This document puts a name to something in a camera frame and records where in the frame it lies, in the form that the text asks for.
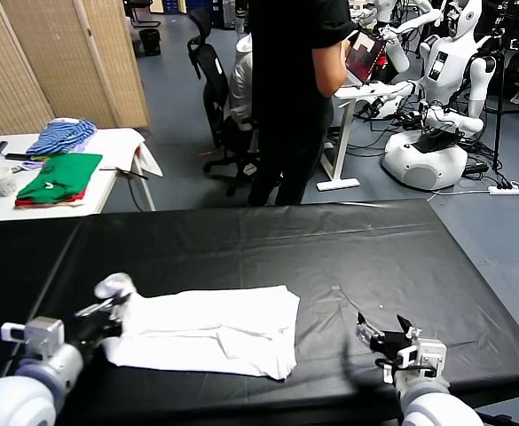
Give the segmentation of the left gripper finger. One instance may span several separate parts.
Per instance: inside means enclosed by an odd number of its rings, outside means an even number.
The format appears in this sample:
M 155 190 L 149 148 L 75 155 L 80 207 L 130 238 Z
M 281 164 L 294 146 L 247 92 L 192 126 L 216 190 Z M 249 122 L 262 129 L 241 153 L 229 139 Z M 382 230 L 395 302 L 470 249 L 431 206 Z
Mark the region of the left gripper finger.
M 122 320 L 128 307 L 129 296 L 114 296 L 110 303 L 109 319 Z
M 80 311 L 75 313 L 76 317 L 89 317 L 90 315 L 93 315 L 97 312 L 107 312 L 111 311 L 113 307 L 113 301 L 112 300 L 105 300 L 98 304 L 92 304 L 90 306 L 87 306 Z

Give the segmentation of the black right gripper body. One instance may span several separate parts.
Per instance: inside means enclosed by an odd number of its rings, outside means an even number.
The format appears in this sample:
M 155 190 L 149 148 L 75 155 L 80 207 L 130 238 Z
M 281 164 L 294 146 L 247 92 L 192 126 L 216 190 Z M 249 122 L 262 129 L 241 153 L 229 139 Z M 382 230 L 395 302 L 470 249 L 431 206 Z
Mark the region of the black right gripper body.
M 413 345 L 413 340 L 403 332 L 378 331 L 372 335 L 372 351 L 380 353 L 381 358 L 375 360 L 379 368 L 407 368 L 413 362 L 409 355 L 398 353 Z

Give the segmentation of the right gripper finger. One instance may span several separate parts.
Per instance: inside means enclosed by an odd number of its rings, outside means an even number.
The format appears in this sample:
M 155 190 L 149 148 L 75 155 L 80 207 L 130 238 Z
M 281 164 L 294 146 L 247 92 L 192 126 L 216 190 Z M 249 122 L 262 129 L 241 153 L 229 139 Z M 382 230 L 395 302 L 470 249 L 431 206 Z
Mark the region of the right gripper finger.
M 382 331 L 369 324 L 361 312 L 357 316 L 355 334 L 364 344 L 380 341 L 383 338 Z
M 419 327 L 414 326 L 410 320 L 399 314 L 397 315 L 397 321 L 408 340 L 416 341 L 419 339 L 421 335 L 421 329 Z

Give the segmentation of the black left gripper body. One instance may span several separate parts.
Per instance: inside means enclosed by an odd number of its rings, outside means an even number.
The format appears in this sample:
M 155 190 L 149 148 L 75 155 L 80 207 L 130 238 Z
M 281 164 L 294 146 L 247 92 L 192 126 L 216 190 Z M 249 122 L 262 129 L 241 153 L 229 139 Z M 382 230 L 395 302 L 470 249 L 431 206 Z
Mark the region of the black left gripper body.
M 121 333 L 119 319 L 112 319 L 109 312 L 93 312 L 71 321 L 66 343 L 75 347 L 83 358 L 91 358 L 105 339 L 119 337 Z

